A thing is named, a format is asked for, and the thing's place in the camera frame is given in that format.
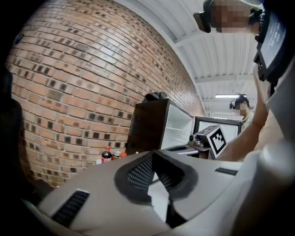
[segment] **black vent slot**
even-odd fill
[[[229,170],[229,169],[225,169],[225,168],[221,168],[221,167],[217,168],[215,171],[223,173],[223,174],[227,174],[227,175],[236,175],[238,173],[238,171]]]
[[[65,227],[69,227],[88,197],[89,193],[76,191],[52,219]]]
[[[152,157],[150,156],[139,165],[132,168],[128,172],[127,179],[134,188],[148,193],[148,187],[151,184],[153,175]]]
[[[185,175],[181,168],[156,153],[153,154],[153,170],[167,191],[178,185]]]

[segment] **red bottle cap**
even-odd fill
[[[120,158],[127,157],[127,153],[121,153]]]

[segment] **bottle label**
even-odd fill
[[[111,158],[101,158],[101,162],[104,163],[104,162],[109,162],[111,161],[112,159]]]
[[[118,160],[118,159],[120,159],[120,157],[117,157],[117,156],[112,156],[112,160]]]

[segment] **white ceiling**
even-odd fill
[[[253,81],[254,37],[249,34],[210,34],[198,29],[193,13],[204,0],[116,0],[150,23],[179,56],[202,99],[207,116],[235,117],[227,99],[215,94],[246,94],[256,104]]]

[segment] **soda bottle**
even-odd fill
[[[109,162],[112,160],[112,154],[110,153],[111,148],[109,146],[106,147],[106,150],[101,155],[101,162]]]
[[[120,158],[127,157],[127,153],[121,153]]]
[[[120,152],[119,151],[115,151],[113,154],[112,154],[112,160],[117,160],[120,158]]]

